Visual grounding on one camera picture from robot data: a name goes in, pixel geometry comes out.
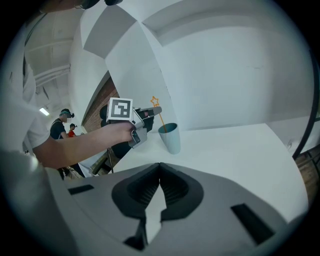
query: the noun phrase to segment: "white table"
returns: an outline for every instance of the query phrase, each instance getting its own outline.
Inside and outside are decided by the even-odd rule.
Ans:
[[[180,132],[170,154],[157,133],[131,149],[114,172],[150,163],[180,165],[228,178],[273,206],[286,221],[308,210],[306,187],[287,149],[266,124]]]

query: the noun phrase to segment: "star-shaped object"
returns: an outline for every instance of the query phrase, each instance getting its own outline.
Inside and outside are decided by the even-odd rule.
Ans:
[[[152,100],[150,100],[150,102],[152,102],[154,107],[159,106],[159,99],[156,98],[155,96],[152,96]]]

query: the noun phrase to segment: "ceiling light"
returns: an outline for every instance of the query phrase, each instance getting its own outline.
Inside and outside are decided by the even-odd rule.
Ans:
[[[44,113],[46,116],[49,116],[49,112],[46,111],[43,107],[39,109],[42,113]]]

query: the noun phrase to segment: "person in background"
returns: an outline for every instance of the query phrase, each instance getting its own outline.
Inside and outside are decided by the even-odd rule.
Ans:
[[[77,135],[74,132],[74,129],[76,128],[75,124],[72,123],[70,124],[70,131],[68,132],[68,136],[71,137],[76,137]]]
[[[67,108],[64,108],[61,110],[61,113],[59,115],[59,118],[54,120],[54,122],[51,125],[50,128],[50,136],[55,139],[67,139],[68,135],[65,130],[65,126],[63,123],[66,123],[68,121],[68,115],[71,115],[70,110]]]
[[[61,110],[61,113],[59,114],[59,118],[57,118],[56,120],[53,121],[51,128],[50,128],[50,136],[55,139],[55,140],[60,140],[60,139],[68,139],[71,138],[73,136],[69,136],[66,133],[65,130],[65,126],[63,123],[66,123],[68,121],[68,117],[74,117],[73,114],[71,114],[70,110],[67,108],[64,108]],[[73,130],[75,129],[75,125],[72,123],[70,125],[70,129],[73,126]],[[75,163],[70,165],[70,167],[72,167],[81,177],[85,177],[79,164]],[[62,167],[59,168],[58,171],[60,172],[60,175],[62,177],[62,179],[64,179],[62,172],[64,172],[64,174],[67,176],[69,174],[69,169],[66,167]]]

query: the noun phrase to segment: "light blue cup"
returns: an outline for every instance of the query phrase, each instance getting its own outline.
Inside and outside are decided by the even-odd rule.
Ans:
[[[180,152],[181,145],[180,145],[180,134],[178,125],[174,122],[165,124],[158,129],[158,133],[160,137],[168,149],[169,153],[175,155]]]

